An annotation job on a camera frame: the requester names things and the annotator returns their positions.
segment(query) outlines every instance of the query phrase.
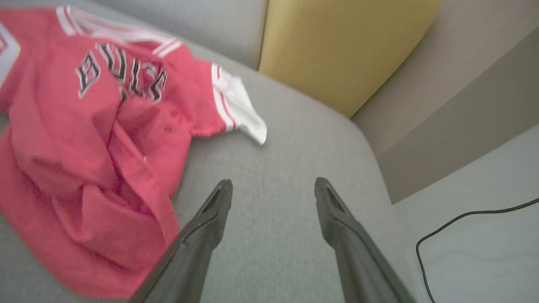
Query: yellow cushion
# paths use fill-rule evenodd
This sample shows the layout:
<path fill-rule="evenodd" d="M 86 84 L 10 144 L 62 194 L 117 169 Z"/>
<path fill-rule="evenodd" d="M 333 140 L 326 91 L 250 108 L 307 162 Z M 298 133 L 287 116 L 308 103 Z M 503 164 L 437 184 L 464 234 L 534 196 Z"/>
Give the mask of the yellow cushion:
<path fill-rule="evenodd" d="M 438 0 L 268 0 L 259 71 L 352 116 L 406 59 Z"/>

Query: gray fabric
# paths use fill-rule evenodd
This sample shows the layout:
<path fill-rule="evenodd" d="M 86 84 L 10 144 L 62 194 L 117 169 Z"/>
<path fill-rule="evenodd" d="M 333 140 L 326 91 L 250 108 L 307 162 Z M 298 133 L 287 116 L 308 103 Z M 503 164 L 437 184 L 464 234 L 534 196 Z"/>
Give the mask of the gray fabric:
<path fill-rule="evenodd" d="M 93 0 L 258 69 L 266 0 Z"/>
<path fill-rule="evenodd" d="M 70 2 L 97 15 L 133 21 L 102 6 Z M 391 203 L 360 130 L 322 103 L 221 55 L 190 46 L 196 56 L 242 77 L 268 125 L 263 146 L 241 132 L 196 139 L 191 145 L 174 198 L 182 226 L 219 180 L 230 178 L 234 186 L 224 238 L 212 256 L 201 302 L 343 302 L 334 253 L 322 238 L 315 207 L 318 176 L 331 181 L 409 283 Z M 85 302 L 38 264 L 4 219 L 0 224 L 0 268 L 5 275 L 1 302 Z"/>

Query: gray wall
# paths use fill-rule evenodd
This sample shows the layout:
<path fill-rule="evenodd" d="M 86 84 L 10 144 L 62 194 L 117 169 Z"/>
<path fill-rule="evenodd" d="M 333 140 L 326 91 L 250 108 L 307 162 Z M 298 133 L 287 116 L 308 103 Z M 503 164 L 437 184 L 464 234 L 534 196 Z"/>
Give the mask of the gray wall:
<path fill-rule="evenodd" d="M 396 203 L 539 123 L 539 28 L 378 156 Z"/>
<path fill-rule="evenodd" d="M 353 121 L 382 155 L 538 26 L 537 0 L 440 0 L 423 40 Z"/>

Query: couch backrest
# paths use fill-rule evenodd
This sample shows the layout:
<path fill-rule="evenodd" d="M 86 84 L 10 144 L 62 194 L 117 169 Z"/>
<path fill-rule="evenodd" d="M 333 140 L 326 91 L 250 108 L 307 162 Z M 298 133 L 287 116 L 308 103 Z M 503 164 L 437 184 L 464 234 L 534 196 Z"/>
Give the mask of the couch backrest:
<path fill-rule="evenodd" d="M 93 0 L 258 68 L 267 0 Z"/>

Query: bulls jersey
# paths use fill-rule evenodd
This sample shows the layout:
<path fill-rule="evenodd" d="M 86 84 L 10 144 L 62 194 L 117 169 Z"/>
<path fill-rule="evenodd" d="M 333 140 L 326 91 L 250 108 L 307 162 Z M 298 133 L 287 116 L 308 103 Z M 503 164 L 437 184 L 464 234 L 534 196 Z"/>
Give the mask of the bulls jersey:
<path fill-rule="evenodd" d="M 179 225 L 191 138 L 266 125 L 178 39 L 69 6 L 0 10 L 0 210 L 70 289 L 133 294 Z"/>

